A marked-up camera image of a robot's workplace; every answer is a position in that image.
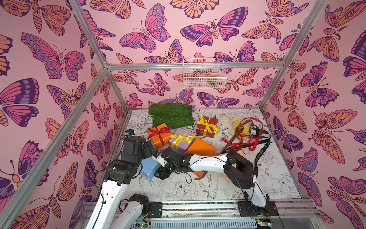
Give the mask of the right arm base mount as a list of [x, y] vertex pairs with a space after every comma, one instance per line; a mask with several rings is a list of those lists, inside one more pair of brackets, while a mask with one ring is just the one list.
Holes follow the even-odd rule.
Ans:
[[273, 201], [267, 202], [264, 208], [257, 207], [249, 201], [239, 201], [237, 207], [241, 217], [279, 216], [277, 207]]

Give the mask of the brown ribbon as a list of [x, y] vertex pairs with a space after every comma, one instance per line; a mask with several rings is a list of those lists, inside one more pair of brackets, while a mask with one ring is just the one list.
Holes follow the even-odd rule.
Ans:
[[[206, 116], [200, 116], [200, 120], [197, 122], [196, 133], [203, 137], [212, 138], [219, 132], [217, 128], [218, 120]], [[238, 120], [237, 124], [234, 125], [232, 138], [230, 140], [224, 139], [226, 143], [222, 154], [227, 150], [242, 153], [242, 148], [245, 146], [245, 141], [249, 136], [253, 122], [250, 119], [243, 118]], [[215, 156], [216, 148], [204, 140], [197, 138], [189, 149], [186, 151], [187, 154], [194, 154], [199, 156]]]

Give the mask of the light blue gift box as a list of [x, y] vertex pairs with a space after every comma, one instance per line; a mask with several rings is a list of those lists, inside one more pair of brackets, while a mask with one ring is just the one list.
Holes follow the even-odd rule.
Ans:
[[137, 173], [144, 176], [145, 178], [152, 180], [155, 176], [155, 173], [162, 165], [149, 157], [142, 161], [142, 164], [139, 166]]

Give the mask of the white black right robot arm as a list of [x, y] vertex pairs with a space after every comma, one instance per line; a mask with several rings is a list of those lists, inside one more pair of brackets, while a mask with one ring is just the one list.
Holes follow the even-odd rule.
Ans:
[[168, 178], [171, 173], [185, 175], [198, 171], [221, 173], [243, 192], [245, 202], [255, 215], [270, 216], [271, 210], [276, 210], [269, 196], [265, 195], [259, 186], [256, 163], [250, 162], [235, 151], [217, 156], [181, 155], [169, 147], [159, 155], [152, 156], [152, 159], [162, 166], [162, 171], [155, 174], [161, 180]]

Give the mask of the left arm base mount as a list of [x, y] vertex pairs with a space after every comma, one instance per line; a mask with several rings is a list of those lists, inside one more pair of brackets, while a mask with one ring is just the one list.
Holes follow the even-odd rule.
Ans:
[[122, 212], [124, 219], [147, 219], [161, 218], [163, 212], [162, 202], [140, 203], [137, 201], [129, 202]]

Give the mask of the peach gift box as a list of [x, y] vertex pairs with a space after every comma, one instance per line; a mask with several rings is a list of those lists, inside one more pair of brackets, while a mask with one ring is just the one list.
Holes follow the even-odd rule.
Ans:
[[233, 167], [239, 169], [240, 167], [242, 167], [244, 165], [244, 163], [242, 162], [242, 159], [247, 159], [246, 158], [246, 154], [245, 152], [240, 149], [240, 150], [232, 150], [232, 149], [228, 149], [227, 151], [227, 161], [226, 163], [229, 165], [232, 165]]

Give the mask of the large orange gift box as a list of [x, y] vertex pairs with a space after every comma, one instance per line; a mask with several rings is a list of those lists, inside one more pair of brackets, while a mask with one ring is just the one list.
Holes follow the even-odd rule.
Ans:
[[[187, 149], [185, 154], [195, 154], [199, 156], [214, 156], [216, 148], [209, 143], [197, 138], [192, 145]], [[197, 176], [194, 180], [201, 180], [207, 175], [207, 171], [197, 171], [194, 174]]]

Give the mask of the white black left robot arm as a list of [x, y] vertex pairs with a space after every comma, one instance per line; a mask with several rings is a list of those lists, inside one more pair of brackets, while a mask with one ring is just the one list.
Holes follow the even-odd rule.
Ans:
[[123, 196], [131, 181], [144, 168], [143, 160], [156, 154], [151, 141], [137, 136], [132, 129], [128, 129], [121, 136], [121, 140], [121, 151], [106, 167], [101, 193], [86, 225], [87, 229], [128, 229], [137, 219], [144, 219], [149, 215], [148, 197], [134, 194], [127, 200], [117, 220], [113, 221], [116, 211], [124, 202]]

